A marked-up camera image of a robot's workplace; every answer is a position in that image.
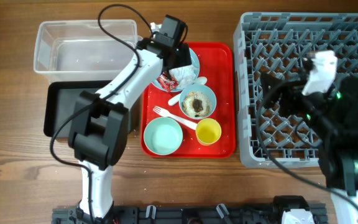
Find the red snack wrapper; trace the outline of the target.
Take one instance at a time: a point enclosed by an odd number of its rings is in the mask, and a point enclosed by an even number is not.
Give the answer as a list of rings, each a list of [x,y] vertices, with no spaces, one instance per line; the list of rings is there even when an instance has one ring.
[[[162,74],[157,78],[157,81],[166,92],[171,92],[178,86],[178,81],[175,79],[175,77],[172,77],[172,79],[169,80],[165,76],[165,72],[162,72]]]

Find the white napkin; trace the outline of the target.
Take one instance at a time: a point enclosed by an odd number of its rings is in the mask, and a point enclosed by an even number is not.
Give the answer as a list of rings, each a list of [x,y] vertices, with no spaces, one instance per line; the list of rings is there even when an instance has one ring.
[[[176,89],[184,89],[192,84],[198,76],[199,69],[193,65],[174,68],[169,74],[178,82]]]

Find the light blue bowl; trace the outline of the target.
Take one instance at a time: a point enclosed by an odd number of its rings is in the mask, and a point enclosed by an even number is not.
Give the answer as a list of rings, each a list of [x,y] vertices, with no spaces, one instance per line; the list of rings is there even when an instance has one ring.
[[[201,120],[214,113],[217,99],[214,91],[206,85],[192,84],[181,92],[179,106],[187,117]]]

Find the food leftovers with rice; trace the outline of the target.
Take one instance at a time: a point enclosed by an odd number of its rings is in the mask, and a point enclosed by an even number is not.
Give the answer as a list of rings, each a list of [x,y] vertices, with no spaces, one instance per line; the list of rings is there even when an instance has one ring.
[[[183,112],[192,119],[203,119],[211,113],[211,100],[200,91],[191,91],[182,102]]]

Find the yellow plastic cup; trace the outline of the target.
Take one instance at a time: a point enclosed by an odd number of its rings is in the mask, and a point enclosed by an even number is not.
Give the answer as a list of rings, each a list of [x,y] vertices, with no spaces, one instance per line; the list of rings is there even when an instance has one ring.
[[[222,129],[215,119],[205,118],[198,122],[195,132],[198,142],[203,146],[209,146],[220,139]]]

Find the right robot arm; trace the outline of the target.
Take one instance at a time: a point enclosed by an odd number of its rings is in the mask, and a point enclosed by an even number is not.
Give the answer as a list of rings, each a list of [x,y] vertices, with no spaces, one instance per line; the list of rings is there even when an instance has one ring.
[[[358,77],[343,79],[338,89],[304,95],[306,79],[288,82],[266,73],[260,76],[263,98],[260,107],[279,104],[279,114],[303,115],[303,121],[322,141],[319,167],[326,184],[296,175],[274,161],[295,179],[331,194],[339,223],[358,223]]]

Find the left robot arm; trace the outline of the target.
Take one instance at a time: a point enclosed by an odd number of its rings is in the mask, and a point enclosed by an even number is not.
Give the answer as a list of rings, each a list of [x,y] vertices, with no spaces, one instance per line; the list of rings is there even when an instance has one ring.
[[[85,223],[112,220],[112,168],[127,144],[129,110],[158,76],[191,64],[188,44],[146,38],[129,63],[96,93],[83,91],[70,116],[68,145],[83,174],[83,198],[76,212]]]

